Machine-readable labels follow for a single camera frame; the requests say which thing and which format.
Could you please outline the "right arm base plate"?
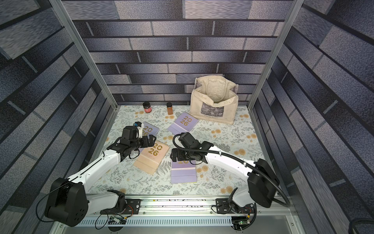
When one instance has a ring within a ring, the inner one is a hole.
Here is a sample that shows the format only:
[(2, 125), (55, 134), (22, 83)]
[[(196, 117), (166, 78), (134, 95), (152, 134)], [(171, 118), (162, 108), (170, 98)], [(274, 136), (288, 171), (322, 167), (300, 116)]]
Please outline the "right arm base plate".
[(229, 201), (228, 199), (216, 199), (216, 204), (212, 205), (211, 208), (213, 212), (217, 214), (255, 214), (256, 205), (254, 203), (247, 204), (244, 207), (234, 204), (234, 202)]

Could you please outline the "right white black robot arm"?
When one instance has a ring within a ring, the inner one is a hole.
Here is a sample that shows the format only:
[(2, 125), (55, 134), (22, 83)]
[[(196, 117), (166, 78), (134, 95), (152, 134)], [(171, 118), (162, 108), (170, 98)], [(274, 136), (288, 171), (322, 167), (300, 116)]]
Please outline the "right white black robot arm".
[(172, 139), (176, 149), (172, 150), (172, 161), (197, 161), (212, 164), (235, 174), (247, 185), (236, 188), (229, 201), (237, 207), (256, 203), (269, 208), (272, 203), (290, 207), (291, 203), (274, 171), (265, 160), (245, 160), (227, 153), (210, 142), (199, 142), (189, 132), (176, 134)]

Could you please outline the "peach 2026 desk calendar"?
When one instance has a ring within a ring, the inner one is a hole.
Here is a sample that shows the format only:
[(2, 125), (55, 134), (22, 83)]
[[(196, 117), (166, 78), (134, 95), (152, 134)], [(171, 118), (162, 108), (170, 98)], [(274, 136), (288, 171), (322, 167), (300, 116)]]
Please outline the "peach 2026 desk calendar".
[(168, 150), (168, 145), (157, 140), (154, 143), (154, 146), (144, 148), (140, 152), (139, 157), (136, 159), (133, 165), (147, 174), (153, 175), (158, 169), (158, 166), (163, 158), (166, 156)]

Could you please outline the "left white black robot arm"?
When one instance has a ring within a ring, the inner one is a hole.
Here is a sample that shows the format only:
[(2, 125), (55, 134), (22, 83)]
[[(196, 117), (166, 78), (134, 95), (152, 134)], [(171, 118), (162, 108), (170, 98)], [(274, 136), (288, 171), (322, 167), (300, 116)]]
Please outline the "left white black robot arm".
[(126, 126), (122, 135), (103, 151), (102, 156), (69, 176), (58, 178), (44, 196), (46, 222), (57, 221), (74, 227), (87, 215), (103, 212), (106, 215), (121, 214), (127, 208), (125, 194), (117, 190), (108, 190), (102, 194), (88, 194), (90, 188), (110, 169), (128, 158), (140, 148), (155, 145), (156, 137), (142, 136), (140, 122)]

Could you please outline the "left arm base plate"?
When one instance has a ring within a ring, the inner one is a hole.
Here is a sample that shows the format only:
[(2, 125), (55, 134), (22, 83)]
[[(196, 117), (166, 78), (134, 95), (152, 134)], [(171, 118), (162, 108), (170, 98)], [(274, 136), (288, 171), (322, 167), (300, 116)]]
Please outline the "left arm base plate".
[(137, 215), (139, 213), (141, 199), (119, 199), (111, 209), (100, 211), (101, 215)]

